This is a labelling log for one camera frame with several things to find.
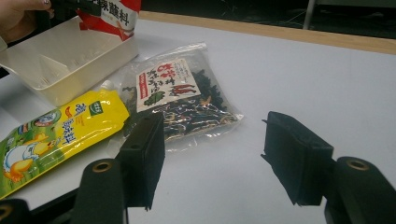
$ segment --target white table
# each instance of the white table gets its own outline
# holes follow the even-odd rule
[[[333,145],[335,159],[370,161],[396,186],[395,55],[146,20],[135,32],[137,60],[205,41],[223,92],[245,118],[217,141],[168,153],[152,210],[130,208],[131,223],[326,223],[326,201],[293,206],[260,156],[271,110]],[[1,139],[53,108],[11,76],[0,80],[0,105]],[[11,197],[34,209],[77,188],[84,167],[107,157],[105,141]]]

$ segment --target package label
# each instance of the package label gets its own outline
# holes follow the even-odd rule
[[[137,75],[136,83],[136,112],[201,94],[185,59],[159,63]]]
[[[140,11],[140,0],[101,0],[93,1],[101,7],[101,16],[77,10],[82,19],[81,30],[95,30],[118,35],[122,41],[134,35],[137,16]]]

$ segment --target floor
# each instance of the floor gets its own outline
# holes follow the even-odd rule
[[[142,10],[302,29],[307,2],[148,0],[142,1]],[[396,39],[396,8],[316,6],[314,12],[311,30]]]

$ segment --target yellow plastic package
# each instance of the yellow plastic package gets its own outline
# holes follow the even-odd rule
[[[119,131],[128,116],[116,91],[88,91],[14,129],[0,142],[0,198]]]

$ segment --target white plastic container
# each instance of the white plastic container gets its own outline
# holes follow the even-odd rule
[[[79,17],[0,52],[0,64],[55,106],[68,103],[137,55],[133,37],[79,29]]]

